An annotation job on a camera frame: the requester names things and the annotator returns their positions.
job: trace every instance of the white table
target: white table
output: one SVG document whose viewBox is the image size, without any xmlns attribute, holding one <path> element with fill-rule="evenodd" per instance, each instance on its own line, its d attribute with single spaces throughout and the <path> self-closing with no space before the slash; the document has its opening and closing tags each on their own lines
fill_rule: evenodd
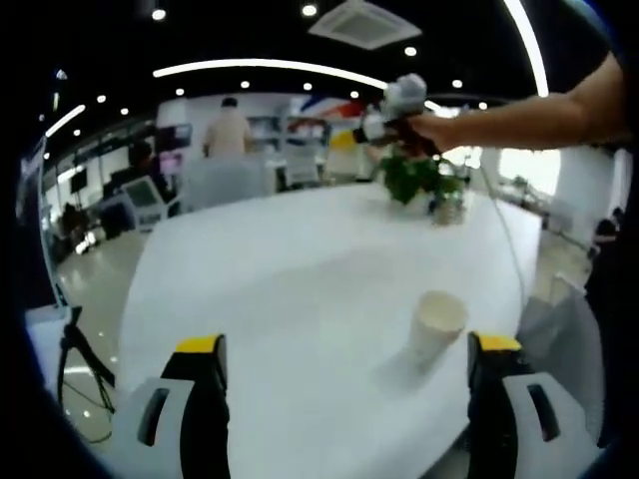
<svg viewBox="0 0 639 479">
<path fill-rule="evenodd" d="M 532 287 L 539 218 L 507 204 Z M 467 424 L 467 337 L 428 371 L 404 354 L 421 294 L 443 289 L 468 329 L 514 334 L 521 298 L 493 204 L 466 223 L 402 214 L 379 185 L 291 193 L 159 224 L 122 322 L 118 388 L 159 375 L 176 343 L 229 341 L 234 479 L 415 479 Z"/>
</svg>

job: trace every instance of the tiled floor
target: tiled floor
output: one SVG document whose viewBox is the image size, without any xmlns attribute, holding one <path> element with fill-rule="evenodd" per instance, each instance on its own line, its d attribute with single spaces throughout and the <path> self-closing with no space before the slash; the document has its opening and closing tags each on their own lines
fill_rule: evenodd
<svg viewBox="0 0 639 479">
<path fill-rule="evenodd" d="M 80 328 L 97 355 L 107 364 L 114 364 L 118 359 L 120 318 L 145 241 L 145 235 L 127 233 L 83 256 L 73 255 L 58 270 L 72 303 L 84 308 Z M 534 295 L 546 301 L 551 300 L 551 278 L 558 270 L 564 271 L 575 282 L 583 283 L 587 276 L 587 264 L 583 251 L 578 247 L 544 234 Z M 557 285 L 552 301 L 566 291 L 563 284 Z M 91 398 L 90 401 L 70 387 L 65 387 L 65 408 L 72 423 L 89 440 L 105 437 L 110 430 L 109 416 L 93 403 L 101 403 L 98 389 L 82 358 L 75 353 L 70 355 L 67 362 L 65 380 Z M 116 394 L 110 392 L 117 408 Z M 452 451 L 426 477 L 464 477 L 465 461 L 463 453 Z"/>
</svg>

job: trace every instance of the black ceiling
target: black ceiling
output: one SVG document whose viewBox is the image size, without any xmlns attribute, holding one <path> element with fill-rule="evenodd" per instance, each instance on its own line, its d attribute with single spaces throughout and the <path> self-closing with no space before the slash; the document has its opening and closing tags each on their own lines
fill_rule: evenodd
<svg viewBox="0 0 639 479">
<path fill-rule="evenodd" d="M 276 69 L 224 69 L 185 73 L 155 79 L 155 69 L 201 60 L 270 58 L 327 65 L 391 81 L 417 72 L 441 103 L 451 94 L 474 98 L 517 99 L 536 93 L 523 43 L 503 0 L 372 0 L 416 24 L 423 35 L 376 51 L 363 51 L 333 40 L 309 35 L 318 18 L 301 15 L 303 0 L 228 1 L 167 0 L 162 22 L 149 16 L 152 0 L 68 0 L 43 2 L 29 19 L 33 91 L 23 102 L 29 128 L 40 131 L 76 105 L 87 111 L 54 136 L 52 148 L 66 150 L 78 139 L 71 132 L 96 133 L 121 120 L 127 107 L 132 115 L 151 112 L 180 87 L 187 95 L 239 91 L 250 80 L 249 91 L 302 92 L 302 83 L 314 84 L 314 93 L 347 96 L 357 87 L 363 97 L 379 94 L 346 80 Z M 341 0 L 315 0 L 319 14 Z M 537 34 L 551 90 L 572 87 L 605 55 L 605 46 L 561 0 L 523 2 Z M 407 45 L 418 50 L 406 57 Z M 63 69 L 68 80 L 56 82 Z M 461 90 L 451 86 L 460 79 Z M 61 103 L 51 112 L 54 89 Z M 105 104 L 96 97 L 107 95 Z M 39 114 L 46 114 L 38 123 Z"/>
</svg>

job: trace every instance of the white shirt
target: white shirt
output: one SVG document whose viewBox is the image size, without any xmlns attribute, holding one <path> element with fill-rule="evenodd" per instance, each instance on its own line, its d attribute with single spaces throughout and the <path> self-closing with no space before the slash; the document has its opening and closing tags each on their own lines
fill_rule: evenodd
<svg viewBox="0 0 639 479">
<path fill-rule="evenodd" d="M 243 155 L 246 140 L 251 138 L 251 125 L 237 108 L 223 108 L 220 116 L 207 129 L 205 145 L 210 155 Z"/>
</svg>

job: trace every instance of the air conditioning vent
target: air conditioning vent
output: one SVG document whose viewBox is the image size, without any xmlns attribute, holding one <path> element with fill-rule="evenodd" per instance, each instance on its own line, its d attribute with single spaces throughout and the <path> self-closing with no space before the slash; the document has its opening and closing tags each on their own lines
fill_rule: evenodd
<svg viewBox="0 0 639 479">
<path fill-rule="evenodd" d="M 362 0 L 346 0 L 321 17 L 309 33 L 364 50 L 375 50 L 421 35 L 421 30 L 376 5 Z"/>
</svg>

